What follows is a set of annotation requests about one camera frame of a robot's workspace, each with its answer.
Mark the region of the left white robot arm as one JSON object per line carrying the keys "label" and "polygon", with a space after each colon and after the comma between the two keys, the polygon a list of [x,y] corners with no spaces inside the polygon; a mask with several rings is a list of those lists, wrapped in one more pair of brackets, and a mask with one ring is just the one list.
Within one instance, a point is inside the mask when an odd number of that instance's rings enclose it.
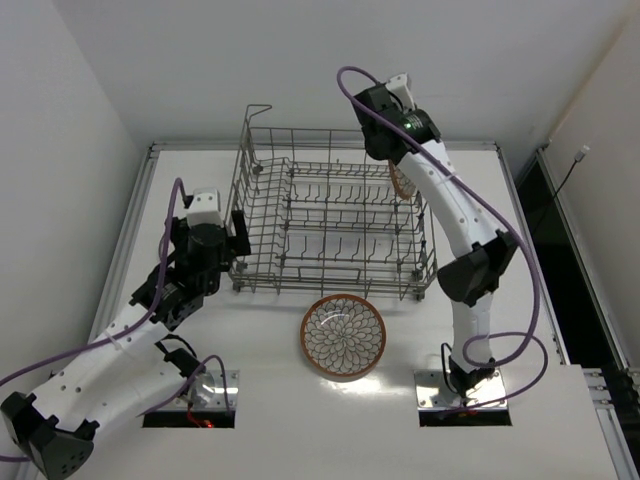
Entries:
{"label": "left white robot arm", "polygon": [[171,218],[160,263],[96,340],[30,393],[2,402],[12,441],[45,478],[69,478],[111,430],[176,398],[188,407],[219,400],[234,413],[225,370],[212,375],[206,359],[164,344],[250,254],[243,212],[231,218],[232,231],[215,214]]}

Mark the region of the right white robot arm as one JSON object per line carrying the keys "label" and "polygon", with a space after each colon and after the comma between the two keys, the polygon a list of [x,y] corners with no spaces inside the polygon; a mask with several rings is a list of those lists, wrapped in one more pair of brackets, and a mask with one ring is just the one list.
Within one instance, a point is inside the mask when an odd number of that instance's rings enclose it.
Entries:
{"label": "right white robot arm", "polygon": [[355,110],[367,153],[376,160],[390,161],[415,185],[449,241],[454,260],[438,269],[437,279],[453,311],[448,383],[452,391],[464,396],[494,373],[489,343],[491,304],[517,243],[453,182],[456,170],[426,112],[401,109],[397,95],[382,84],[363,90],[355,99],[405,132],[435,159],[430,162],[395,131]]}

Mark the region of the floral plate brown rim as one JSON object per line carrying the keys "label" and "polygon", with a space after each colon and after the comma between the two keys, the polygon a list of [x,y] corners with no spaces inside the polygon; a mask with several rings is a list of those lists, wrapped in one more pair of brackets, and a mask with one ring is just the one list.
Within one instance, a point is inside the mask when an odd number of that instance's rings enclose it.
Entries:
{"label": "floral plate brown rim", "polygon": [[340,380],[366,375],[384,354],[383,317],[369,301],[333,294],[305,313],[299,332],[302,353],[320,373]]}
{"label": "floral plate brown rim", "polygon": [[411,200],[417,191],[413,181],[406,176],[391,160],[388,161],[389,174],[395,193],[402,199]]}

